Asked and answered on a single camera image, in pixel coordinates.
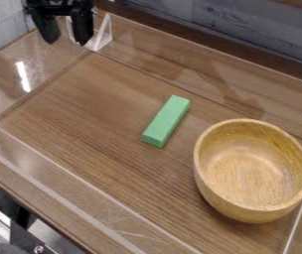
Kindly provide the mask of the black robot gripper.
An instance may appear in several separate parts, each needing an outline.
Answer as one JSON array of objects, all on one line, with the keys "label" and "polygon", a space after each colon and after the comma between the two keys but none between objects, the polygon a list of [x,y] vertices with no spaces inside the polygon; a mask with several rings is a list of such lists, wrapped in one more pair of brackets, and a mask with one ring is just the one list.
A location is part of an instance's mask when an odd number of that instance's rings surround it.
[{"label": "black robot gripper", "polygon": [[72,15],[72,27],[74,41],[84,46],[93,36],[92,0],[25,0],[30,11],[38,11],[41,14],[31,16],[37,30],[46,43],[52,44],[61,35],[58,22],[54,16],[69,16],[72,12],[80,12]]}]

